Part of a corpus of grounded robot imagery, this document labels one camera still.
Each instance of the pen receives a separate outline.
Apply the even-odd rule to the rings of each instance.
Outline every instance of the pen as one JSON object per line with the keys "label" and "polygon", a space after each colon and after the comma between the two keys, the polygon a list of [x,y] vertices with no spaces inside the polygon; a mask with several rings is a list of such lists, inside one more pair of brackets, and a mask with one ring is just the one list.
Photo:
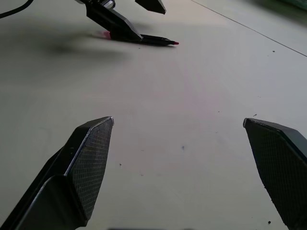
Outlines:
{"label": "pen", "polygon": [[157,37],[157,36],[151,36],[151,35],[145,35],[141,34],[142,40],[136,41],[136,40],[129,40],[126,38],[121,38],[117,34],[111,34],[109,31],[104,32],[105,37],[124,41],[124,42],[132,42],[132,43],[138,43],[138,44],[148,44],[153,46],[168,46],[168,45],[178,45],[179,42],[171,41],[165,37]]}

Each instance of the cable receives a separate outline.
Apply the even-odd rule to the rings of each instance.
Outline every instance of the cable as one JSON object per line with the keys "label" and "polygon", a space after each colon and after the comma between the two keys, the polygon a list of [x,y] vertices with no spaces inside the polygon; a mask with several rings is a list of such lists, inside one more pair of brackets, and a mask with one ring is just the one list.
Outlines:
{"label": "cable", "polygon": [[7,12],[5,12],[5,13],[1,13],[1,14],[0,14],[0,19],[1,19],[1,18],[5,18],[5,17],[7,17],[7,16],[11,16],[11,15],[13,15],[13,14],[16,14],[16,13],[20,12],[20,11],[23,11],[25,8],[27,8],[29,5],[31,5],[31,3],[32,3],[33,1],[34,1],[34,0],[28,0],[24,5],[22,5],[22,6],[18,7],[18,8],[16,8],[16,9],[14,9],[14,10],[7,11]]}

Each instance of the textured gripper pad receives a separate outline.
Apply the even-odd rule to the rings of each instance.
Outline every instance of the textured gripper pad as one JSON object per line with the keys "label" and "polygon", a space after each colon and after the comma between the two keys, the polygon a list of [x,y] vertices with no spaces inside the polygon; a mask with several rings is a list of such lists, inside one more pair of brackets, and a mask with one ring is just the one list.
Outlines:
{"label": "textured gripper pad", "polygon": [[[290,228],[296,228],[304,221],[307,211],[306,158],[286,132],[271,127],[268,122],[261,122],[246,119],[244,124],[257,169],[283,222]],[[284,128],[297,137],[300,135],[294,129]]]}
{"label": "textured gripper pad", "polygon": [[69,173],[87,219],[92,215],[105,174],[112,126],[109,118],[89,131]]}

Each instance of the white table surface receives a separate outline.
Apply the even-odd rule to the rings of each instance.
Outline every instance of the white table surface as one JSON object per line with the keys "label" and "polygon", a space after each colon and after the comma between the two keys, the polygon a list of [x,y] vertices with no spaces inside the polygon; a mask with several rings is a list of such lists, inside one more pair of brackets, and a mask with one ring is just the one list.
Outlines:
{"label": "white table surface", "polygon": [[287,229],[242,123],[257,114],[307,137],[306,57],[190,0],[164,3],[166,15],[117,9],[176,48],[86,36],[100,27],[72,0],[0,20],[0,224],[78,125],[111,115],[88,230]]}

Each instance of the black plastic part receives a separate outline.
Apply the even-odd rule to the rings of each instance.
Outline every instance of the black plastic part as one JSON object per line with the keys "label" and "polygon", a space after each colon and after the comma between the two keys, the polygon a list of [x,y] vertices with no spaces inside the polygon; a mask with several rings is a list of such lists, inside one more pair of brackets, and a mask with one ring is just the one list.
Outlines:
{"label": "black plastic part", "polygon": [[1,230],[74,230],[91,218],[104,177],[113,118],[75,129],[3,223]]}
{"label": "black plastic part", "polygon": [[135,2],[148,11],[156,13],[166,13],[166,9],[161,0],[135,0]]}
{"label": "black plastic part", "polygon": [[307,229],[307,140],[295,129],[246,118],[259,176],[289,229]]}
{"label": "black plastic part", "polygon": [[107,9],[97,2],[86,3],[86,16],[108,31],[121,34],[133,41],[141,41],[142,37],[134,26],[121,14],[113,9]]}

